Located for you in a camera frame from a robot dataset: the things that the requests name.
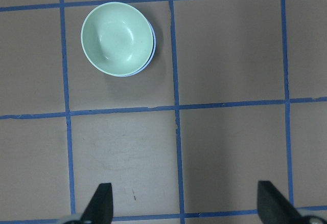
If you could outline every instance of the black object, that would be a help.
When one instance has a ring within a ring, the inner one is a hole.
[[[98,186],[80,220],[70,220],[65,224],[110,224],[113,218],[111,183]]]
[[[327,224],[317,216],[301,216],[270,181],[258,182],[256,204],[263,224]]]

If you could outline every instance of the bowl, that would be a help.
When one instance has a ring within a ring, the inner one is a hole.
[[[136,8],[112,2],[99,5],[87,15],[81,43],[87,59],[98,70],[126,77],[138,73],[151,61],[155,35]]]

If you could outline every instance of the light green bowl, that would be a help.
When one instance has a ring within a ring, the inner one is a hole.
[[[147,19],[125,3],[105,3],[86,17],[83,51],[100,71],[117,77],[137,72],[149,60],[153,34]]]

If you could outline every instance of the blue tape grid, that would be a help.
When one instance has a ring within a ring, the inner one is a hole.
[[[138,3],[138,2],[159,2],[168,1],[171,10],[171,43],[172,43],[172,59],[173,59],[173,81],[174,81],[174,100],[173,106],[159,106],[154,108],[148,107],[132,107],[132,108],[114,108],[114,109],[96,109],[96,110],[78,110],[70,111],[69,109],[69,91],[68,91],[68,75],[67,75],[67,55],[66,55],[66,38],[65,38],[65,7],[91,6],[99,5],[106,2],[120,1],[124,3]],[[68,169],[69,169],[69,189],[71,198],[71,213],[75,213],[75,189],[74,189],[74,168],[73,168],[73,147],[72,147],[72,125],[71,116],[81,115],[95,115],[95,114],[111,114],[111,113],[134,113],[145,111],[161,111],[174,110],[176,117],[176,143],[177,143],[177,166],[178,166],[178,186],[179,186],[179,214],[165,214],[165,215],[141,215],[141,216],[122,216],[115,217],[114,221],[128,221],[128,220],[152,220],[152,219],[171,219],[179,218],[181,224],[184,224],[185,218],[194,217],[219,217],[219,216],[233,216],[233,215],[249,215],[257,214],[256,210],[243,211],[227,211],[227,212],[208,212],[208,213],[185,213],[184,210],[184,196],[183,196],[183,176],[182,176],[182,158],[181,158],[181,137],[180,137],[180,118],[179,111],[181,109],[206,109],[206,108],[223,108],[236,106],[251,106],[251,105],[285,105],[285,124],[286,124],[286,148],[287,148],[287,164],[288,164],[288,187],[289,200],[294,203],[293,196],[293,177],[292,177],[292,153],[291,153],[291,137],[290,137],[290,104],[291,103],[308,103],[308,102],[326,102],[327,97],[320,98],[297,98],[290,99],[288,89],[288,58],[287,58],[287,26],[286,26],[286,6],[285,0],[281,0],[281,16],[282,16],[282,38],[283,38],[283,64],[284,64],[284,100],[259,100],[259,101],[240,101],[240,102],[226,102],[226,103],[210,103],[210,104],[179,104],[178,92],[178,71],[177,71],[177,53],[176,53],[176,33],[175,33],[175,18],[174,18],[174,1],[180,0],[103,0],[90,2],[73,2],[65,3],[64,0],[59,0],[55,4],[40,4],[40,5],[26,5],[13,7],[0,7],[0,12],[19,11],[19,10],[33,10],[33,9],[60,9],[60,25],[61,25],[61,45],[62,45],[62,70],[63,70],[63,86],[64,86],[64,100],[65,112],[61,113],[46,113],[46,114],[23,114],[23,115],[3,115],[1,119],[41,119],[65,117],[67,123],[67,150],[68,150]],[[327,206],[309,206],[302,207],[312,211],[327,210]],[[55,223],[55,219],[46,220],[22,220],[22,221],[0,221],[0,224],[45,224]]]

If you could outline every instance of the vertical blue tape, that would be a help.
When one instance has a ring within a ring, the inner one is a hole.
[[[177,170],[178,170],[178,191],[179,191],[179,213],[180,223],[185,224],[184,218],[184,188],[183,188],[183,169],[182,169],[182,152],[180,136],[180,116],[179,116],[179,92],[178,92],[178,71],[177,71],[177,53],[176,53],[176,32],[175,32],[175,14],[174,0],[169,0],[171,12],[171,45],[173,59],[173,80],[174,80],[174,99],[175,99],[175,118],[176,118],[176,147],[177,147]]]
[[[71,199],[71,214],[75,214],[76,210],[75,210],[75,189],[74,189],[74,170],[73,170],[72,122],[71,122],[71,115],[69,109],[64,0],[59,0],[59,4],[60,4],[61,49],[62,49],[62,75],[63,75],[63,89],[64,89],[64,99],[65,99],[65,114],[66,114],[66,123],[67,123],[69,196]]]
[[[282,38],[283,38],[283,65],[284,65],[284,92],[285,92],[285,133],[286,133],[286,155],[288,174],[288,195],[291,204],[294,204],[293,172],[292,172],[292,145],[290,126],[290,92],[288,82],[288,57],[287,57],[287,28],[286,28],[286,4],[281,0],[282,13]]]

